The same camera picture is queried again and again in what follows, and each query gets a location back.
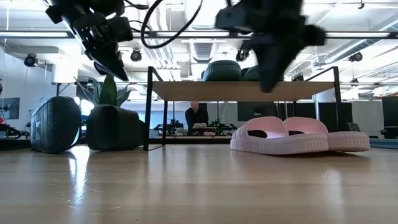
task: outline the pink slipper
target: pink slipper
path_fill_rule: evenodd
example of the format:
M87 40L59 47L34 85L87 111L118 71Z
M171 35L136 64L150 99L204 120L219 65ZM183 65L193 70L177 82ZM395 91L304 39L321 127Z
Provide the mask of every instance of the pink slipper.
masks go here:
M266 138L250 136L248 131L264 131ZM287 155L328 150L322 133L289 136L283 122L276 117L255 118L232 135L231 149L268 155Z
M328 137L329 151L363 152L370 150L369 136L356 131L329 133L326 126L312 118L291 117L284 121L287 131L323 133Z

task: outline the black chair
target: black chair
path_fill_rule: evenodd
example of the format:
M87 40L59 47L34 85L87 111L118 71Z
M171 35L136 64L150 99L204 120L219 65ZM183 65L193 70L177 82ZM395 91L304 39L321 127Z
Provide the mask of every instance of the black chair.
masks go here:
M347 123L347 124L348 124L348 127L349 127L349 130L350 130L350 131L361 132L361 130L360 130L358 124L356 124L356 123L351 123L351 122L349 122L349 123ZM378 137L378 136L369 136L369 138L376 139L376 138L379 138L379 137Z

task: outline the ceiling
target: ceiling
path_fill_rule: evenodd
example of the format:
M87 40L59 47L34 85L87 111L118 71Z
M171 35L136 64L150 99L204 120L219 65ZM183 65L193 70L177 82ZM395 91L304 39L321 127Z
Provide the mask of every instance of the ceiling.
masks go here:
M132 1L140 4L152 4L153 0ZM151 17L152 30L179 30L195 12L200 0L165 0L157 12ZM377 31L391 21L398 21L397 0L364 0L365 7L358 9L360 0L306 0L303 13L307 16L308 24L315 24L328 31ZM213 30L216 13L225 7L225 0L204 0L204 5L197 19L189 30ZM64 24L53 24L44 13L46 4L39 0L0 1L0 29L13 31L67 31ZM146 12L139 12L128 8L125 16L129 19L142 21ZM286 70L285 79L302 73L305 77L314 75L320 68L314 62L322 62L323 57L338 54L360 40L329 40L325 46L307 47L297 55L296 59ZM234 60L236 51L241 44L238 39L217 38L207 40L205 44L198 40L178 39L169 46L158 51L146 50L138 40L120 43L123 51L123 60L131 80L144 82L148 65L167 68L161 70L161 75L170 80L196 80L207 64L198 63L193 57L198 54L198 47L208 47L211 60ZM41 60L59 63L64 57L75 59L80 63L79 77L101 77L93 70L91 62L82 55L80 44L75 39L8 39L7 45L14 50L19 49L23 54L25 47L56 47L59 53L40 54ZM330 66L339 66L340 80L349 82L358 78L360 82L394 82L398 80L398 40L381 40L369 47L361 49L363 60L351 63L343 58L333 63L324 64L321 69ZM141 49L142 61L132 62L129 59L133 49ZM240 63L242 68L257 64L254 54L245 62ZM332 80L333 74L326 73L318 80ZM369 94L377 88L374 85L361 88L343 88L344 94L351 97L359 94Z

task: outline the security camera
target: security camera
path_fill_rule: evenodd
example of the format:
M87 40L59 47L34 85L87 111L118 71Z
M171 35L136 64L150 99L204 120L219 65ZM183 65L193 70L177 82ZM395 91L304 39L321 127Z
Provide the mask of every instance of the security camera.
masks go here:
M304 81L304 76L303 76L303 74L299 73L299 74L296 74L296 75L292 76L292 81L293 81L293 82L296 82L296 81Z
M141 55L140 50L139 50L139 49L134 49L134 50L132 51L132 54L131 54L131 56L130 56L130 59L131 59L133 62L139 62L139 61L141 61L142 55Z
M351 55L348 60L350 62L360 62L363 59L363 55L361 54L361 52L358 52L356 54Z
M37 60L36 54L27 54L24 64L26 67L29 67L29 68L37 67L39 64L39 60Z

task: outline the man in dark shirt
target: man in dark shirt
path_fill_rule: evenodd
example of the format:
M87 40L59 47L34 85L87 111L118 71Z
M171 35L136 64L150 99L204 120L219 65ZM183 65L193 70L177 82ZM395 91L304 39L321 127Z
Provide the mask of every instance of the man in dark shirt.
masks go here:
M185 112L185 119L188 124L188 133L192 134L192 127L194 124L209 123L209 114L206 110L200 108L199 102L191 101L191 108L187 109Z

